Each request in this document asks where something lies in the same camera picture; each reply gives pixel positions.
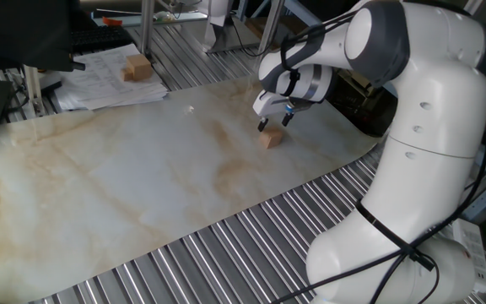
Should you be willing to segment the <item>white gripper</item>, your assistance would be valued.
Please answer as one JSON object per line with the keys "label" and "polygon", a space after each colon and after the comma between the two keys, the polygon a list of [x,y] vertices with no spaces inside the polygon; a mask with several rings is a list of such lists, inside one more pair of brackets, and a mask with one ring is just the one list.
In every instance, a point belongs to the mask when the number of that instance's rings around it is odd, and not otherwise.
{"label": "white gripper", "polygon": [[[260,122],[258,124],[258,131],[262,132],[268,124],[267,116],[285,112],[286,106],[289,102],[289,98],[278,95],[272,92],[267,92],[266,90],[262,90],[258,96],[256,97],[252,109],[254,112],[261,117]],[[282,125],[287,127],[289,122],[294,117],[293,112],[287,112],[282,120]]]}

